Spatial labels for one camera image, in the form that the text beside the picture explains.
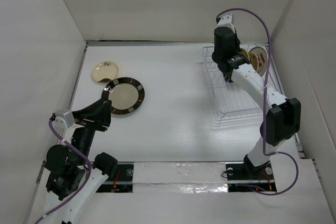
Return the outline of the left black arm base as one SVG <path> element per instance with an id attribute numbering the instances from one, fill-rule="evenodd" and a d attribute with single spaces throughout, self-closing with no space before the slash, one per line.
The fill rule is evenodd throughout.
<path id="1" fill-rule="evenodd" d="M 97 190 L 98 193 L 132 193 L 133 192 L 133 162 L 118 163 L 114 177 L 105 181 Z"/>

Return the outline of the cream plate with floral print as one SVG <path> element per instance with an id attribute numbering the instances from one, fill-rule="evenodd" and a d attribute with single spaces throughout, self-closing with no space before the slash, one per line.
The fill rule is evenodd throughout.
<path id="1" fill-rule="evenodd" d="M 103 61 L 97 64 L 91 71 L 91 77 L 95 82 L 108 82 L 117 78 L 119 67 L 112 61 Z"/>

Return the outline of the gold and black plate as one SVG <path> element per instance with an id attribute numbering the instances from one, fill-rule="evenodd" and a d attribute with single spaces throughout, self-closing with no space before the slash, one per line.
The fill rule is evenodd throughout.
<path id="1" fill-rule="evenodd" d="M 257 68 L 258 68 L 257 56 L 254 53 L 249 52 L 248 57 L 249 57 L 249 61 L 250 61 L 251 65 L 253 66 L 254 70 L 256 71 Z"/>

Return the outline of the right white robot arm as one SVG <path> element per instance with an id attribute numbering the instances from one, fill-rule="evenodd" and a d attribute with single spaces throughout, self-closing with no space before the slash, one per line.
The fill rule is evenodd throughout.
<path id="1" fill-rule="evenodd" d="M 255 178 L 279 146 L 299 131 L 301 103 L 266 85 L 266 79 L 243 56 L 237 33 L 229 27 L 215 28 L 212 60 L 224 79 L 244 89 L 263 111 L 260 139 L 244 157 L 242 166 L 246 177 Z"/>

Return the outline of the woven bamboo plate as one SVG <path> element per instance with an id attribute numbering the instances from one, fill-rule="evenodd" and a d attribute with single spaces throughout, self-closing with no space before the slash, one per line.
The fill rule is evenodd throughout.
<path id="1" fill-rule="evenodd" d="M 243 55 L 247 60 L 249 60 L 249 54 L 246 49 L 242 48 L 240 54 Z"/>

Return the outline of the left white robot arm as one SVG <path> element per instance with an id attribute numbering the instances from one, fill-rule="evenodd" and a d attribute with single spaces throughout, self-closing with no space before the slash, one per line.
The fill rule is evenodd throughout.
<path id="1" fill-rule="evenodd" d="M 117 175 L 118 161 L 102 152 L 94 161 L 88 158 L 97 131 L 105 132 L 111 123 L 110 100 L 99 99 L 78 111 L 58 110 L 48 125 L 59 143 L 49 148 L 45 169 L 44 214 L 37 223 L 78 223 L 97 189 Z"/>

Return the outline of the white plate with red characters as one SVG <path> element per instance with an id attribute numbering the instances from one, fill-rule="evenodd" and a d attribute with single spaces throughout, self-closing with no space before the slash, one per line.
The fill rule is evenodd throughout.
<path id="1" fill-rule="evenodd" d="M 268 65 L 268 53 L 264 47 L 256 46 L 252 48 L 249 53 L 256 55 L 257 68 L 256 71 L 260 76 L 263 76 L 266 72 Z"/>

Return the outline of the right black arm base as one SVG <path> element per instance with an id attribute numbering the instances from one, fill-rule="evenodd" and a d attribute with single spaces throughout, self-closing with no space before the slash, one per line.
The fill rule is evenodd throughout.
<path id="1" fill-rule="evenodd" d="M 276 183 L 271 163 L 249 172 L 243 162 L 226 163 L 221 176 L 227 179 L 228 191 L 233 192 L 276 192 Z"/>

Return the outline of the black rimmed striped plate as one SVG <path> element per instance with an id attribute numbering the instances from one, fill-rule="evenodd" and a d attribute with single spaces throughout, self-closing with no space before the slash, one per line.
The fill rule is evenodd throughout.
<path id="1" fill-rule="evenodd" d="M 126 115 L 137 110 L 144 101 L 144 86 L 131 77 L 121 77 L 110 81 L 103 89 L 101 98 L 111 101 L 111 113 Z"/>

